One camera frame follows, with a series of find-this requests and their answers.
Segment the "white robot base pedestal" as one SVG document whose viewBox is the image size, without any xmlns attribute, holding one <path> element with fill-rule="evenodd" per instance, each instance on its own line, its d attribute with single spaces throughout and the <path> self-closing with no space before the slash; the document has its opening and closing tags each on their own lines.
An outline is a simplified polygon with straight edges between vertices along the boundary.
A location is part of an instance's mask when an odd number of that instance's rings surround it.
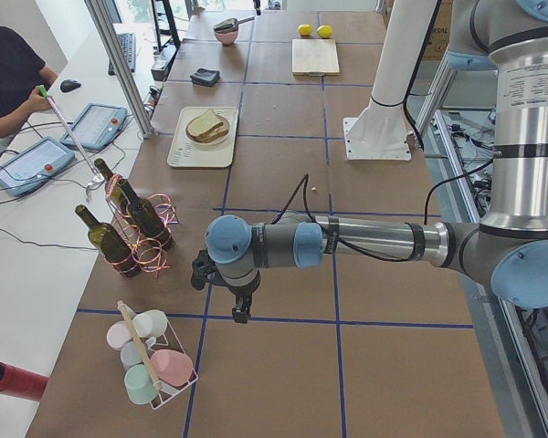
<svg viewBox="0 0 548 438">
<path fill-rule="evenodd" d="M 369 103 L 358 117 L 343 120 L 347 159 L 411 159 L 405 102 L 439 6 L 438 0 L 393 3 Z"/>
</svg>

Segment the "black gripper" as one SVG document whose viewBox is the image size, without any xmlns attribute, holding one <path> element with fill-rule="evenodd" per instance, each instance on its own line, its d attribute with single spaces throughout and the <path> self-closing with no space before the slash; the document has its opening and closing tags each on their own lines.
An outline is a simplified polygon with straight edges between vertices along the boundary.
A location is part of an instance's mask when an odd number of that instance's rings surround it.
<svg viewBox="0 0 548 438">
<path fill-rule="evenodd" d="M 260 285 L 260 273 L 254 270 L 249 280 L 244 280 L 241 286 L 234 286 L 226 281 L 217 269 L 216 263 L 206 250 L 200 250 L 192 262 L 191 286 L 202 290 L 206 284 L 226 287 L 236 295 L 235 306 L 232 308 L 232 317 L 236 323 L 247 324 L 251 320 L 252 294 Z"/>
</svg>

